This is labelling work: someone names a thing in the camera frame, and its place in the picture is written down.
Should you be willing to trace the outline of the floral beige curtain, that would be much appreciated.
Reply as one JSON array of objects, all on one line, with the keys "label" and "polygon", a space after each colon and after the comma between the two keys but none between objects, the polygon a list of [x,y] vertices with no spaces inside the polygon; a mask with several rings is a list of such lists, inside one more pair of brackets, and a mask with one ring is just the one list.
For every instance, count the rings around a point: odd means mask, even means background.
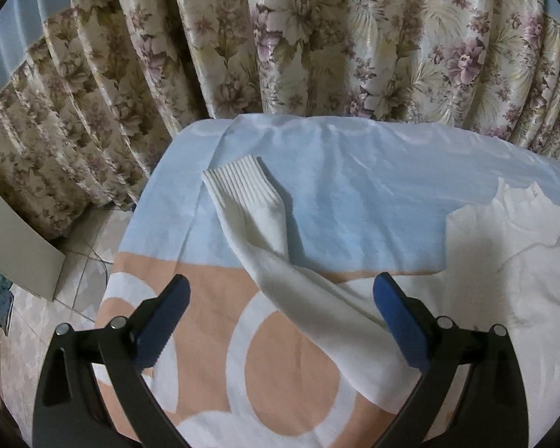
[{"label": "floral beige curtain", "polygon": [[47,240],[243,113],[439,122],[560,160],[556,0],[8,0],[0,195]]}]

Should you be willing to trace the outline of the white knit sweater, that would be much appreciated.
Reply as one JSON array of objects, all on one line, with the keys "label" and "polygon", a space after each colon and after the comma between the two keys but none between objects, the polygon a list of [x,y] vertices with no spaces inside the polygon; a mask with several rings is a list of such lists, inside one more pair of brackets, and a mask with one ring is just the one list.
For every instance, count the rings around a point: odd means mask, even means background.
[{"label": "white knit sweater", "polygon": [[[417,377],[373,303],[371,280],[334,284],[289,262],[284,204],[255,158],[202,179],[227,244],[262,294],[368,401],[400,408]],[[445,222],[445,269],[398,283],[462,328],[506,327],[536,443],[560,415],[560,206],[537,184],[500,182],[491,202],[465,205]]]}]

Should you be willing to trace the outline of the orange blue white bed blanket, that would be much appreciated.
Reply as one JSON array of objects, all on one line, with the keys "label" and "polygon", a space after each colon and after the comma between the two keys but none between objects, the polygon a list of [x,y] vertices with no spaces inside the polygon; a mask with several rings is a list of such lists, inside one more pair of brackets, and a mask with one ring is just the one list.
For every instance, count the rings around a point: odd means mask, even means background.
[{"label": "orange blue white bed blanket", "polygon": [[283,201],[289,262],[334,284],[443,271],[446,217],[491,202],[500,182],[537,184],[560,206],[560,163],[438,124],[254,114],[190,125],[143,191],[98,321],[188,278],[187,311],[145,381],[194,447],[368,447],[398,410],[356,391],[227,244],[202,175],[249,156]]}]

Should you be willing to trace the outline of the grey white board panel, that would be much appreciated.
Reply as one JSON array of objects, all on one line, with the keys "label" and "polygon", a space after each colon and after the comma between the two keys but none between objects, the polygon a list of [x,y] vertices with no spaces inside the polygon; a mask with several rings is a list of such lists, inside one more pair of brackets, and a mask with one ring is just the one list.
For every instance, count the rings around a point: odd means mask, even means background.
[{"label": "grey white board panel", "polygon": [[16,214],[0,195],[0,272],[52,301],[65,256]]}]

